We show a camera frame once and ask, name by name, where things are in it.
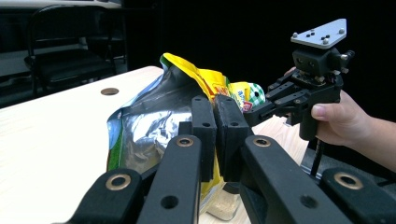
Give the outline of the clear square container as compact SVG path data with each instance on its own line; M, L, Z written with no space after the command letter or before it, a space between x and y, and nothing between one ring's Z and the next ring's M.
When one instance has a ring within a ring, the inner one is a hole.
M235 217L240 203L239 184L227 182L215 194L215 198L209 203L206 212L220 220L230 221Z

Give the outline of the black folding chair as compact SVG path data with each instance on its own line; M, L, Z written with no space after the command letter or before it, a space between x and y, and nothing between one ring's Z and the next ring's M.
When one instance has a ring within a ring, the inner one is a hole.
M24 62L31 72L32 92L61 88L92 78L116 75L112 42L115 14L100 6L53 5L36 11L27 25L27 56ZM40 52L41 43L87 37L103 40L106 54L85 48L53 49Z

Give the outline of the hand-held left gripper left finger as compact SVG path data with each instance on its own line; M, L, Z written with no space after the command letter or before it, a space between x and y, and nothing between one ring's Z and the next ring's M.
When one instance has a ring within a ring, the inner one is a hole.
M194 135L201 140L201 179L209 182L214 177L215 144L217 125L210 101L204 96L191 99L191 118L181 121L179 134Z

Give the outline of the yellow spouted pouch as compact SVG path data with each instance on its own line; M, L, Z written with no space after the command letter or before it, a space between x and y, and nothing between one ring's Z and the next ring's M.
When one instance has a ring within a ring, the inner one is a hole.
M233 98L241 111L265 102L258 84L231 82L221 72L196 67L166 52L160 58L163 74L148 84L107 120L107 168L130 168L140 174L157 165L182 122L193 119L192 99L212 102L216 95Z

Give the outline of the white desk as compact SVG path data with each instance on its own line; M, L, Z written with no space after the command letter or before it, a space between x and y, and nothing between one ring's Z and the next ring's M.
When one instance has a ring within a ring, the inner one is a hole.
M0 7L5 8L42 8L54 5L121 8L121 3L111 0L0 0Z

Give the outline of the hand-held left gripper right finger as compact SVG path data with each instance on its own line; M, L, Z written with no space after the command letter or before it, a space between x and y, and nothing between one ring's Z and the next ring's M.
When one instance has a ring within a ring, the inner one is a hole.
M233 98L218 94L214 106L219 172L226 182L238 182L243 164L240 147L251 130Z

